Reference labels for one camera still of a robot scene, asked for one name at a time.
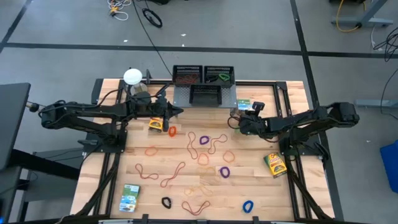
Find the purple rubber band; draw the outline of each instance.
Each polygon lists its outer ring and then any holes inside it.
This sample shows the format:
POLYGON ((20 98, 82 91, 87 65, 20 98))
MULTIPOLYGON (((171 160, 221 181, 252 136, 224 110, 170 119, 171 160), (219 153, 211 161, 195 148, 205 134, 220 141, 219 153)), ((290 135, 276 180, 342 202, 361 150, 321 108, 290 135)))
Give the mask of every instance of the purple rubber band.
POLYGON ((200 137, 200 139, 199 139, 199 143, 200 143, 201 145, 207 144, 207 143, 209 143, 209 141, 210 141, 209 136, 202 136, 202 137, 200 137))
POLYGON ((231 171, 229 170, 229 168, 228 167, 222 167, 221 169, 220 169, 220 174, 221 174, 221 176, 222 177, 224 177, 224 178, 228 178, 229 177, 229 175, 231 174, 231 171), (224 173, 223 173, 223 170, 227 170, 227 172, 228 172, 228 174, 227 175, 224 175, 224 173))

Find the concrete floor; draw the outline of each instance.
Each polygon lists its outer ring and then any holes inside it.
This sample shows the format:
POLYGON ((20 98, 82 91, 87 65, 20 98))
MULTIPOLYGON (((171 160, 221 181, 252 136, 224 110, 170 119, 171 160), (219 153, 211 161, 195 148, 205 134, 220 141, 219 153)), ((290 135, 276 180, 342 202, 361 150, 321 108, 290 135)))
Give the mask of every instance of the concrete floor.
MULTIPOLYGON (((0 0, 0 39, 24 3, 25 0, 0 0)), ((158 46, 300 51, 289 0, 172 0, 165 6, 149 4, 164 22, 164 27, 157 29, 144 21, 158 46)), ((379 54, 370 47, 371 29, 345 34, 329 23, 337 7, 326 0, 297 1, 308 51, 379 54)), ((396 24, 376 29, 376 42, 383 41, 398 25, 394 10, 397 7, 397 1, 389 1, 377 14, 394 19, 396 24)), ((362 10, 362 6, 347 3, 341 15, 360 15, 362 10)), ((33 0, 8 42, 150 46, 133 6, 124 10, 130 15, 126 22, 109 17, 107 11, 106 1, 33 0)), ((302 56, 172 51, 161 55, 169 69, 177 64, 232 65, 237 79, 302 80, 311 101, 302 56)), ((379 99, 397 62, 310 57, 320 104, 379 99)), ((156 78, 169 77, 153 51, 5 47, 0 53, 0 84, 29 82, 29 100, 43 105, 59 99, 89 102, 95 78, 121 77, 129 67, 142 71, 148 68, 156 78)), ((387 99, 398 98, 391 88, 397 82, 391 81, 387 99)), ((344 219, 394 223, 398 220, 398 195, 389 188, 379 148, 397 139, 397 121, 381 115, 378 109, 358 108, 357 112, 361 116, 357 126, 327 132, 344 219)), ((78 131, 43 129, 39 117, 27 111, 16 148, 26 152, 73 148, 79 147, 77 140, 84 137, 78 131)), ((61 217, 69 212, 71 203, 70 198, 37 202, 29 208, 27 220, 61 217), (55 205, 65 209, 54 210, 55 205)))

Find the white ball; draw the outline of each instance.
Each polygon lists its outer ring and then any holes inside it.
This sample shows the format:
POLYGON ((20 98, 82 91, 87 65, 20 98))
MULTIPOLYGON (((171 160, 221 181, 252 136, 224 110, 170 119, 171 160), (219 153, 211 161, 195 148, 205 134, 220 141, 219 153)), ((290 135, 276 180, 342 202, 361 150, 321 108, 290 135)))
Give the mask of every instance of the white ball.
POLYGON ((123 75, 123 80, 129 85, 135 85, 141 82, 142 73, 140 70, 132 68, 127 70, 123 75))

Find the wooden table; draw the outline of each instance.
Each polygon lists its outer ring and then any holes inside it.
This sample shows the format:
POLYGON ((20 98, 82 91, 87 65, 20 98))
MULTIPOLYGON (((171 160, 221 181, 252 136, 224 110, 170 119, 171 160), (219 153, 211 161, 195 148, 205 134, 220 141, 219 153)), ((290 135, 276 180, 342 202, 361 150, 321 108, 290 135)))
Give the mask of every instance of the wooden table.
MULTIPOLYGON (((100 98, 107 92, 117 89, 118 83, 118 79, 104 80, 100 98)), ((287 82, 287 86, 292 113, 308 110, 303 82, 287 82)), ((155 93, 160 87, 160 85, 149 85, 149 92, 155 93)), ((261 111, 262 117, 277 116, 271 87, 237 86, 236 91, 238 98, 264 102, 266 107, 261 111)), ((173 92, 172 86, 167 89, 167 99, 170 102, 173 102, 173 92)), ((104 105, 114 104, 115 99, 116 93, 107 97, 104 105)), ((170 126, 177 127, 177 134, 173 138, 167 133, 148 131, 149 119, 130 121, 127 127, 127 147, 119 164, 111 218, 141 218, 142 214, 149 214, 150 219, 252 220, 253 216, 258 216, 260 220, 294 220, 287 175, 274 179, 263 160, 264 156, 278 152, 279 145, 268 143, 258 136, 236 133, 228 127, 226 123, 228 117, 229 110, 225 109, 185 109, 178 118, 170 120, 170 126), (193 146, 199 148, 199 154, 205 153, 209 157, 207 166, 199 165, 198 160, 193 160, 187 151, 187 145, 190 142, 188 133, 191 131, 197 137, 193 146), (218 138, 222 134, 225 134, 228 140, 225 143, 215 143, 216 152, 212 155, 207 153, 210 144, 204 147, 199 145, 200 136, 208 135, 211 138, 218 138), (150 147, 158 149, 156 155, 145 155, 145 150, 150 147), (235 155, 235 160, 231 163, 223 160, 223 155, 227 150, 235 155), (183 161, 186 166, 181 169, 178 176, 171 180, 167 187, 160 187, 160 182, 173 176, 176 167, 183 161), (159 178, 157 180, 141 179, 135 169, 137 163, 142 164, 143 174, 157 173, 159 178), (218 173, 223 166, 228 166, 231 170, 231 176, 227 179, 220 177, 218 173), (211 168, 204 174, 204 168, 207 167, 211 168), (141 186, 134 213, 119 211, 124 184, 141 186), (162 197, 172 199, 173 204, 170 210, 161 204, 162 197), (196 211, 206 200, 211 205, 199 216, 193 216, 182 208, 182 202, 187 201, 192 210, 196 211), (254 202, 254 208, 250 214, 242 211, 243 203, 247 200, 254 202)), ((97 123, 109 122, 107 119, 95 119, 95 121, 97 123)), ((102 153, 92 153, 83 164, 71 214, 79 211, 96 190, 103 157, 102 153)), ((201 156, 200 160, 201 163, 206 162, 203 161, 204 156, 201 156)), ((315 156, 302 156, 302 164, 308 191, 324 212, 334 217, 322 161, 315 156)), ((300 216, 304 217, 302 197, 297 188, 296 192, 300 216)), ((100 213, 104 213, 107 195, 108 188, 104 191, 100 213)))

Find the black plastic crate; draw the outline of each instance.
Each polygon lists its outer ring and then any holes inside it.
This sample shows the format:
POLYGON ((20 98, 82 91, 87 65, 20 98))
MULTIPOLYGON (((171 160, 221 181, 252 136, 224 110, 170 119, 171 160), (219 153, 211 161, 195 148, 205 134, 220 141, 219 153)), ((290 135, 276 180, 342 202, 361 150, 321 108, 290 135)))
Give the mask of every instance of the black plastic crate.
POLYGON ((234 67, 232 66, 205 66, 205 83, 231 87, 235 84, 234 67), (221 75, 229 76, 229 80, 222 80, 221 75))
POLYGON ((191 85, 189 103, 195 106, 218 106, 223 103, 221 86, 191 85))
POLYGON ((203 83, 202 65, 174 65, 173 83, 177 86, 187 86, 203 83))

